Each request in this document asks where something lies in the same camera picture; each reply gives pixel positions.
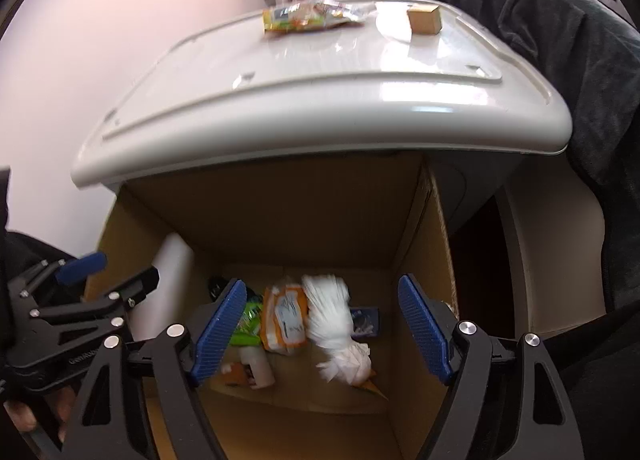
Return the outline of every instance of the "cardboard box inner wall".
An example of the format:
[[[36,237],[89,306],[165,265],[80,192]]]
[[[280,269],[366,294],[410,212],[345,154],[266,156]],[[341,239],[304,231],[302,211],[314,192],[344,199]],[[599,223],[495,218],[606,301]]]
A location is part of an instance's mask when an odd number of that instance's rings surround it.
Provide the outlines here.
[[[109,265],[87,298],[148,266],[174,232],[196,256],[183,321],[209,302],[213,274],[262,292],[285,275],[333,273],[352,306],[380,309],[380,335],[367,342],[386,398],[325,383],[316,370],[324,355],[311,343],[296,356],[269,354],[270,388],[210,379],[200,400],[229,460],[415,458],[446,390],[401,316],[398,279],[413,273],[428,296],[457,306],[438,190],[421,153],[264,159],[130,181],[100,241]],[[147,406],[161,458],[175,458],[153,389]]]

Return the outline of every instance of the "crumpled white tissue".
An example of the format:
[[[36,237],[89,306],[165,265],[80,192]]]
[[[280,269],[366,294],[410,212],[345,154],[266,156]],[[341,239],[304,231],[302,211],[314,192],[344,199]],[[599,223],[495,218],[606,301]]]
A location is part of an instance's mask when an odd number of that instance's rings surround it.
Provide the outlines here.
[[[353,319],[349,311],[349,291],[344,281],[332,275],[303,276],[309,305],[307,331],[330,360],[319,363],[320,375],[329,382],[338,379],[359,385],[369,379],[369,346],[351,339]]]

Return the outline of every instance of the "orange and white package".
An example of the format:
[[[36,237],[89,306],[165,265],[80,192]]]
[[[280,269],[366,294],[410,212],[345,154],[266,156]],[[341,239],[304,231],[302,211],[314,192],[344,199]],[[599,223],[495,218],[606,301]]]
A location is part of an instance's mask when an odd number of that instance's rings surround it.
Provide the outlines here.
[[[269,287],[264,293],[260,338],[269,352],[290,355],[306,343],[308,305],[298,284]]]

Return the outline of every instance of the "tan cube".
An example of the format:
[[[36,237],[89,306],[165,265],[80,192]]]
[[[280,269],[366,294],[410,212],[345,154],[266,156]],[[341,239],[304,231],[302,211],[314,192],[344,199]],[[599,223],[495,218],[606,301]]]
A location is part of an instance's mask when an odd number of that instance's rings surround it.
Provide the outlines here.
[[[412,5],[406,14],[414,34],[436,35],[442,30],[438,5]]]

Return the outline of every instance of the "green package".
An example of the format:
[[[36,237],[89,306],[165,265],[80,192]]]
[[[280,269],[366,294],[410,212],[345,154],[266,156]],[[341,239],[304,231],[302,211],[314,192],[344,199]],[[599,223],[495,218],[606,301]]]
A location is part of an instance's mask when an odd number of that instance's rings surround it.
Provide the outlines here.
[[[238,326],[229,344],[232,346],[260,346],[260,313],[262,303],[249,302],[244,305],[244,311],[238,321]]]

